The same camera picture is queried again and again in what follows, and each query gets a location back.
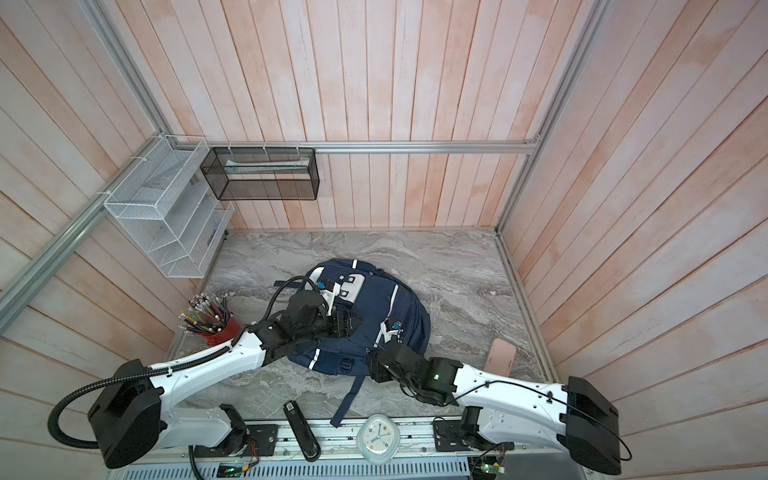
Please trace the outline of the navy blue student backpack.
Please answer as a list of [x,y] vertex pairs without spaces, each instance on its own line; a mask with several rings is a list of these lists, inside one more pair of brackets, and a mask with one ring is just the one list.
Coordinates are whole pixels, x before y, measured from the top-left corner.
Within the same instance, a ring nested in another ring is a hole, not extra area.
[[330,420],[332,426],[339,427],[364,381],[372,379],[366,358],[370,351],[386,344],[382,338],[382,323],[387,319],[400,320],[402,335],[399,340],[393,340],[423,355],[429,344],[431,320],[426,307],[406,283],[358,259],[326,260],[305,275],[277,281],[274,286],[280,293],[288,287],[294,288],[296,293],[314,290],[320,294],[319,280],[334,281],[341,286],[333,306],[327,304],[328,313],[332,307],[351,311],[363,319],[363,325],[349,338],[297,345],[289,360],[322,374],[354,378],[352,387]]

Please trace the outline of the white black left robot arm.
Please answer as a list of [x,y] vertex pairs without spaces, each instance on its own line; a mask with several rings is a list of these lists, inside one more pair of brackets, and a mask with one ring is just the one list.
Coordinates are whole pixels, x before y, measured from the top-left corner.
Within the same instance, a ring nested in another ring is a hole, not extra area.
[[[362,323],[351,309],[334,306],[321,293],[301,290],[285,309],[268,311],[228,342],[153,366],[130,361],[112,377],[66,395],[49,414],[48,432],[65,446],[100,451],[110,469],[129,465],[153,450],[180,446],[190,451],[202,447],[224,454],[255,453],[253,435],[234,406],[194,410],[182,409],[180,403],[224,379],[287,357],[300,344],[348,338]],[[94,440],[65,433],[61,414],[92,392],[100,394],[88,413]]]

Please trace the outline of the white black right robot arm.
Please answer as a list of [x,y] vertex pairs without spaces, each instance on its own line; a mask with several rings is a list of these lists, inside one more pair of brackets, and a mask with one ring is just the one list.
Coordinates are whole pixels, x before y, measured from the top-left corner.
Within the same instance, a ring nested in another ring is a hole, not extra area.
[[511,379],[449,358],[426,359],[396,340],[369,353],[368,363],[374,380],[395,380],[410,398],[461,407],[460,421],[437,423],[438,434],[455,445],[486,452],[538,445],[611,476],[632,458],[620,438],[617,409],[585,379]]

